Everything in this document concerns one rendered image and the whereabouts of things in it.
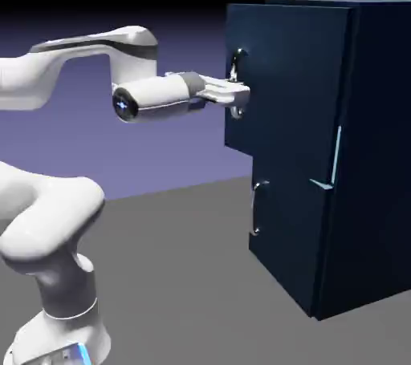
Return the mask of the small dark blue cabinet door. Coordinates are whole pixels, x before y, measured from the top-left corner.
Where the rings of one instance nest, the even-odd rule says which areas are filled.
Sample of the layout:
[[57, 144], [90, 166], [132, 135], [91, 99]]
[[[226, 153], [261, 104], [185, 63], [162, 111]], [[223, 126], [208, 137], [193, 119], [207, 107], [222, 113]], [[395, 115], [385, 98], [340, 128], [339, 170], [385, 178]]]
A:
[[270, 181], [261, 233], [249, 250], [308, 315], [314, 314], [315, 280], [324, 216], [333, 185], [270, 157], [253, 158], [253, 186]]

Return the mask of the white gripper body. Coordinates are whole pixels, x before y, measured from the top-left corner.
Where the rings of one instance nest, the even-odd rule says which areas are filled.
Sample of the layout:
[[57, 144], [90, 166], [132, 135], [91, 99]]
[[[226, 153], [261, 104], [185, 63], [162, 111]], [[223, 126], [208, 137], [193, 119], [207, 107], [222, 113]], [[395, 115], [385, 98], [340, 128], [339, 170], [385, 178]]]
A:
[[197, 93], [197, 97], [219, 103], [223, 106], [245, 106], [250, 98], [250, 88], [242, 82], [234, 82], [228, 79], [215, 79], [200, 75], [205, 86]]

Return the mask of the curved metal door handle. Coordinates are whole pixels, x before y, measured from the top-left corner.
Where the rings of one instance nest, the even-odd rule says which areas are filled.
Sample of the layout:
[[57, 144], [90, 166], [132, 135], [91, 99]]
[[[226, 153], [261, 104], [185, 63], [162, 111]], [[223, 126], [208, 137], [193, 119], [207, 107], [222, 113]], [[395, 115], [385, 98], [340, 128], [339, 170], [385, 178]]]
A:
[[[248, 55], [243, 48], [238, 48], [232, 55], [229, 81], [232, 83], [238, 82], [238, 65], [243, 56]], [[230, 114], [235, 120], [240, 120], [244, 113], [244, 109], [240, 107], [231, 107]]]

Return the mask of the large dark blue cabinet door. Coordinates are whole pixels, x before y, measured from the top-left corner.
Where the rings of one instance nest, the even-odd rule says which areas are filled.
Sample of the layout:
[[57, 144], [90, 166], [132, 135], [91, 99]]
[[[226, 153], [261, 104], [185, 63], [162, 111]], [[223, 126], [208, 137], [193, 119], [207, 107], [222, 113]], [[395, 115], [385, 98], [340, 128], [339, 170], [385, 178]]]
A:
[[231, 5], [226, 49], [246, 53], [238, 79], [250, 88], [239, 120], [226, 117], [226, 145], [331, 185], [347, 7]]

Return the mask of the dark blue cabinet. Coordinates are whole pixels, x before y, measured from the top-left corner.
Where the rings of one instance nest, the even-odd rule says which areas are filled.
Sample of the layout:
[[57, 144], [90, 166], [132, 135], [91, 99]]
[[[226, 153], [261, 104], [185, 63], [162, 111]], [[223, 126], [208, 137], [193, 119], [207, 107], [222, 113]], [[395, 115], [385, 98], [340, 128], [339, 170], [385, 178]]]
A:
[[411, 0], [251, 5], [350, 11], [311, 317], [324, 320], [411, 290]]

